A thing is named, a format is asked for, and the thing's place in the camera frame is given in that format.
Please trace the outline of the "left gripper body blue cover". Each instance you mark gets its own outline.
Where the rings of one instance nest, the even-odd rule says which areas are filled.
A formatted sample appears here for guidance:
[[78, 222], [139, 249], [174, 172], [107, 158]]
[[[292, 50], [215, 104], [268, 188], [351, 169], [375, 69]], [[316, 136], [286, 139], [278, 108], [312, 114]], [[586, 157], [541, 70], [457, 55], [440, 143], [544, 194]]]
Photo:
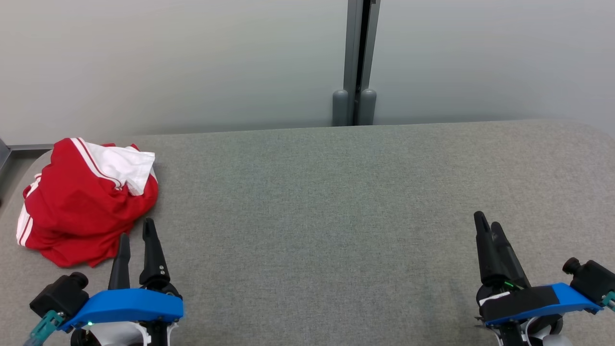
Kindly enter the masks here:
[[174, 322], [184, 317], [183, 300], [156, 291], [129, 288], [101, 291], [90, 297], [60, 330], [79, 329], [88, 324], [125, 321]]

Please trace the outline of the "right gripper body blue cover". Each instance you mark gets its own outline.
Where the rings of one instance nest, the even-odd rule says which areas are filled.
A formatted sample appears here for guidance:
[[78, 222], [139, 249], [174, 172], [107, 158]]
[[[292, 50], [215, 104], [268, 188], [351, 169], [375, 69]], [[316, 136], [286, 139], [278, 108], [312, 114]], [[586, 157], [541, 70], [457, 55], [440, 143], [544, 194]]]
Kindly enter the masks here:
[[540, 285], [525, 289], [493, 294], [477, 300], [479, 316], [486, 328], [501, 328], [505, 323], [516, 322], [524, 335], [543, 338], [559, 334], [563, 328], [563, 315], [586, 311], [596, 314], [604, 306], [590, 300], [565, 283]]

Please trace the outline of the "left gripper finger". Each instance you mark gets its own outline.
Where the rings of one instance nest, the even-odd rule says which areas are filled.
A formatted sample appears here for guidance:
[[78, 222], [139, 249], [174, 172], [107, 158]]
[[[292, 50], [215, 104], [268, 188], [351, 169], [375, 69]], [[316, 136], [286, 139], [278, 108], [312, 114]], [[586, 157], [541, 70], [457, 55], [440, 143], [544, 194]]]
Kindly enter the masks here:
[[121, 234], [117, 254], [114, 258], [108, 289], [130, 288], [129, 261], [131, 258], [130, 239], [128, 234]]
[[139, 284], [145, 288], [165, 288], [171, 278], [156, 226], [152, 218], [146, 218], [143, 224], [142, 238], [145, 244], [144, 269], [139, 277]]

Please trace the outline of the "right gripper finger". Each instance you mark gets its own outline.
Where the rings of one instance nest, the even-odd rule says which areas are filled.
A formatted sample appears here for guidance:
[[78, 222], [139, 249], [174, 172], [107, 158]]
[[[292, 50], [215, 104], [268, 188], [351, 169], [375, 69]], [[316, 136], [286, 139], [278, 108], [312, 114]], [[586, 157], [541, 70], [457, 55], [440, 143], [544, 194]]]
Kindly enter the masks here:
[[520, 261], [507, 239], [501, 224], [499, 222], [492, 222], [491, 230], [495, 248], [498, 251], [502, 265], [507, 270], [509, 281], [521, 288], [530, 287], [529, 279], [521, 267]]
[[485, 287], [499, 287], [503, 284], [503, 269], [490, 225], [481, 211], [474, 213], [474, 222], [481, 283]]

